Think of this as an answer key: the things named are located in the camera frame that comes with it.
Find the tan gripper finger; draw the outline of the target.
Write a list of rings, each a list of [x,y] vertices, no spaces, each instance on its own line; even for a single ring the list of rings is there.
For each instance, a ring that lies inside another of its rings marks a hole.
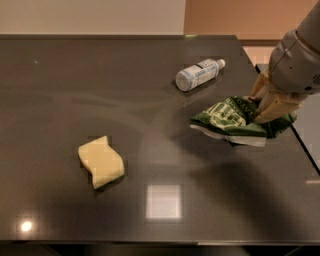
[[[263,124],[294,112],[309,95],[284,93],[278,89],[263,87],[253,97],[259,101],[254,121]]]
[[[266,100],[270,93],[269,69],[266,68],[256,78],[250,97],[254,100]]]

